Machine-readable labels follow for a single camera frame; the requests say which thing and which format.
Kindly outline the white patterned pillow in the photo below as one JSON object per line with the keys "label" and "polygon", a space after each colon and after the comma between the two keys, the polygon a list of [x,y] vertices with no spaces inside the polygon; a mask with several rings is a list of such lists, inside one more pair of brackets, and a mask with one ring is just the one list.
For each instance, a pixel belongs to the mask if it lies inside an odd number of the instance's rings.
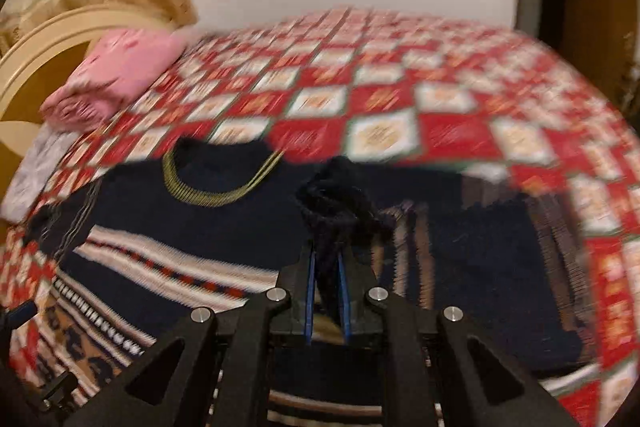
{"label": "white patterned pillow", "polygon": [[78,132],[59,132],[48,124],[41,127],[4,194],[3,220],[20,223],[26,219],[58,163],[79,137]]}

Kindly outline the red Christmas patchwork bedspread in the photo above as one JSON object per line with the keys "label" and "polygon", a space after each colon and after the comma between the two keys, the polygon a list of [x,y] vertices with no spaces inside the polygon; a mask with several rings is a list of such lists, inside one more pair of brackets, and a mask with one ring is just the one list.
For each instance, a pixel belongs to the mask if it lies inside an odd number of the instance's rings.
{"label": "red Christmas patchwork bedspread", "polygon": [[639,375],[639,141],[534,39],[463,20],[335,9],[206,41],[76,143],[44,200],[181,135],[266,138],[288,158],[401,159],[567,191],[586,238],[597,361],[547,381],[602,426]]}

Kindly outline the navy knitted striped sweater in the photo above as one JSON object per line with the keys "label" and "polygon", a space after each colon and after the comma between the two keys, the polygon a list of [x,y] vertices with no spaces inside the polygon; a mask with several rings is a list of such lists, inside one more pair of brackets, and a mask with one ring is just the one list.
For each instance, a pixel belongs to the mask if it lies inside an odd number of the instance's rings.
{"label": "navy knitted striped sweater", "polygon": [[589,363],[594,317],[563,195],[451,171],[292,164],[260,141],[180,139],[41,208],[25,235],[56,265],[37,369],[106,387],[192,309],[239,308],[305,247],[352,245],[410,303],[460,308],[547,377]]}

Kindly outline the pink folded quilt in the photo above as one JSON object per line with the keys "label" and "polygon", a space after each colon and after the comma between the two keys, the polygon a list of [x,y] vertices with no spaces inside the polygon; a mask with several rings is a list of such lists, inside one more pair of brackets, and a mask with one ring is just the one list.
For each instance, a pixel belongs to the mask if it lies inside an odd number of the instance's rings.
{"label": "pink folded quilt", "polygon": [[178,31],[107,31],[66,83],[46,98],[40,114],[58,131],[92,131],[137,101],[187,47]]}

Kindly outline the cream curved headboard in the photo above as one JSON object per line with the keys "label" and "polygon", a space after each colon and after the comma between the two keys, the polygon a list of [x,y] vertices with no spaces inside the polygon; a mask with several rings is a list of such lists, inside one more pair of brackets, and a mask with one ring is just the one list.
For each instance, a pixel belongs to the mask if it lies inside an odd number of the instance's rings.
{"label": "cream curved headboard", "polygon": [[42,124],[39,107],[114,28],[175,29],[168,18],[126,4],[97,4],[57,15],[1,59],[1,191],[8,188]]}

